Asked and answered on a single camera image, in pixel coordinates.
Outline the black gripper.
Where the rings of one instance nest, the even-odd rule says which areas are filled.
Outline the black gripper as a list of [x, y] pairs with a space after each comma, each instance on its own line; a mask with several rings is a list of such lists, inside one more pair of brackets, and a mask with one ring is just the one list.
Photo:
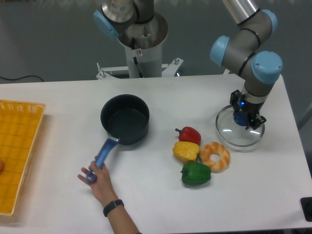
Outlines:
[[247, 91], [235, 90], [230, 96], [230, 105], [234, 110], [234, 121], [239, 126], [246, 126], [245, 129], [258, 129], [266, 122], [264, 116], [259, 115], [264, 104], [262, 97], [253, 96]]

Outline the person's forearm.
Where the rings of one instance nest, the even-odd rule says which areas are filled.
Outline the person's forearm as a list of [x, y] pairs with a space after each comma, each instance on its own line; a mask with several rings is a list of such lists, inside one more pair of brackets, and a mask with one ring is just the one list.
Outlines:
[[138, 227], [122, 205], [116, 206], [112, 209], [108, 213], [107, 217], [115, 234], [140, 233]]

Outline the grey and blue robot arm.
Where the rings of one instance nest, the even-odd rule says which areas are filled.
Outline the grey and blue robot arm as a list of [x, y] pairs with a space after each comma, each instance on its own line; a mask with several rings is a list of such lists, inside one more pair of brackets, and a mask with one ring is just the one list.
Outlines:
[[[277, 18], [252, 0], [223, 3], [239, 32], [233, 38], [220, 36], [210, 50], [210, 58], [244, 79], [242, 90], [231, 94], [230, 105], [238, 125], [257, 129], [266, 121], [260, 109], [283, 67], [278, 54], [258, 51], [276, 30]], [[154, 10], [152, 0], [107, 0], [94, 12], [93, 19], [103, 34], [123, 45], [131, 78], [162, 75], [162, 44], [168, 24]]]

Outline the person's hand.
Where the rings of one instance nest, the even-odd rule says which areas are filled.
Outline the person's hand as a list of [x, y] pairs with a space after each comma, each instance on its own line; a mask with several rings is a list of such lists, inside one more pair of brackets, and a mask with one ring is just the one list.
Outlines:
[[84, 167], [81, 168], [81, 171], [84, 174], [88, 174], [91, 170], [97, 176], [95, 182], [90, 183], [85, 176], [80, 174], [78, 174], [78, 178], [91, 187], [94, 197], [101, 203], [103, 208], [110, 202], [118, 200], [118, 196], [113, 188], [109, 171], [106, 166], [103, 165], [102, 169], [100, 169], [95, 162], [92, 161], [88, 169]]

